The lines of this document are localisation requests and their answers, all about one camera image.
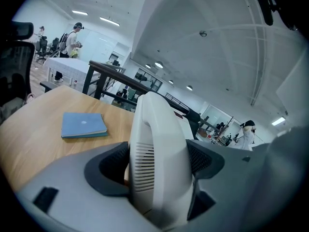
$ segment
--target white lab coat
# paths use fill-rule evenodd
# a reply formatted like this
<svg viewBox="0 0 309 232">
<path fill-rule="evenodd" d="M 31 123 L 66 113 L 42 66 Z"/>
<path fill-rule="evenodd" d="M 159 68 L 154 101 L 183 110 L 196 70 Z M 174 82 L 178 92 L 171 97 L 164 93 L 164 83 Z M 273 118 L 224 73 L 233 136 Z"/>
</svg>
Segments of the white lab coat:
<svg viewBox="0 0 309 232">
<path fill-rule="evenodd" d="M 250 150 L 249 145 L 253 144 L 255 134 L 251 131 L 243 131 L 243 136 L 238 139 L 237 144 L 232 145 L 231 148 Z"/>
</svg>

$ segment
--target white robot part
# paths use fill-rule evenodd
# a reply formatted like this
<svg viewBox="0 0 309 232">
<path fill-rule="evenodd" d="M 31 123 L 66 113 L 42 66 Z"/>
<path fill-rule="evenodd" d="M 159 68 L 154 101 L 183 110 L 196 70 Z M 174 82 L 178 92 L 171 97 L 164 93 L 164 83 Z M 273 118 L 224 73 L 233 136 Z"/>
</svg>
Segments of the white robot part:
<svg viewBox="0 0 309 232">
<path fill-rule="evenodd" d="M 153 92 L 139 97 L 129 144 L 132 204 L 163 230 L 185 224 L 193 192 L 190 159 L 164 98 Z"/>
</svg>

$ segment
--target wooden table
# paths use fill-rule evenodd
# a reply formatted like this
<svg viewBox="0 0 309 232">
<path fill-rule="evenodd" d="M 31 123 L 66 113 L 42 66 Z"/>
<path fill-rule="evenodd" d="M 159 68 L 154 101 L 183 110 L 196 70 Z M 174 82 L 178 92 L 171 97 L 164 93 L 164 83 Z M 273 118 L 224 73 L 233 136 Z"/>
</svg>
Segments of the wooden table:
<svg viewBox="0 0 309 232">
<path fill-rule="evenodd" d="M 101 113 L 108 136 L 62 139 L 64 112 Z M 25 105 L 0 126 L 0 164 L 14 191 L 52 161 L 129 141 L 134 114 L 60 86 Z"/>
</svg>

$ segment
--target wooden floor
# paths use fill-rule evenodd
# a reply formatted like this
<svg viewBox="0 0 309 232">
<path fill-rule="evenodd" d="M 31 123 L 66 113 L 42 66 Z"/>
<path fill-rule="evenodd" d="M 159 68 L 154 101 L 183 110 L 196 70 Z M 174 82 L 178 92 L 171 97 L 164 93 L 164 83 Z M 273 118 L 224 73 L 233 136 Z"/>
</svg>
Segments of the wooden floor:
<svg viewBox="0 0 309 232">
<path fill-rule="evenodd" d="M 64 82 L 58 83 L 54 81 L 54 76 L 49 77 L 49 81 L 56 84 L 57 86 L 61 85 L 66 85 L 70 86 L 70 78 L 69 77 L 63 77 Z M 39 60 L 38 62 L 34 59 L 31 64 L 31 69 L 30 69 L 30 87 L 31 87 L 31 92 L 36 95 L 36 97 L 44 94 L 45 89 L 40 85 L 41 81 L 46 81 L 47 80 L 47 68 L 43 67 L 43 62 L 42 60 Z M 76 89 L 80 92 L 83 90 L 83 83 L 77 83 L 77 84 L 72 84 L 70 87 L 73 89 Z M 89 87 L 89 92 L 94 90 L 94 87 Z"/>
</svg>

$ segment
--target white ceiling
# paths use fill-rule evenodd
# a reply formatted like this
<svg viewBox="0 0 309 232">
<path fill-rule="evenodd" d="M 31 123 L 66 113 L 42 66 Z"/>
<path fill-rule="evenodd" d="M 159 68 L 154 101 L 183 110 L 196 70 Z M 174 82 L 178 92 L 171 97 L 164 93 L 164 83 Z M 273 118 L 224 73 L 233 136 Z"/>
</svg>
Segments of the white ceiling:
<svg viewBox="0 0 309 232">
<path fill-rule="evenodd" d="M 143 66 L 162 61 L 163 79 L 183 89 L 192 85 L 208 102 L 211 90 L 214 96 L 225 93 L 254 103 L 267 120 L 285 115 L 276 90 L 305 48 L 298 31 L 288 30 L 278 13 L 274 25 L 266 25 L 257 0 L 165 3 L 152 15 L 133 60 Z M 207 37 L 199 35 L 201 30 Z"/>
<path fill-rule="evenodd" d="M 134 37 L 135 28 L 145 0 L 50 0 L 67 13 L 70 19 L 88 21 L 110 27 L 124 35 Z M 72 10 L 88 13 L 74 14 Z M 120 27 L 100 20 L 104 17 L 120 24 Z"/>
</svg>

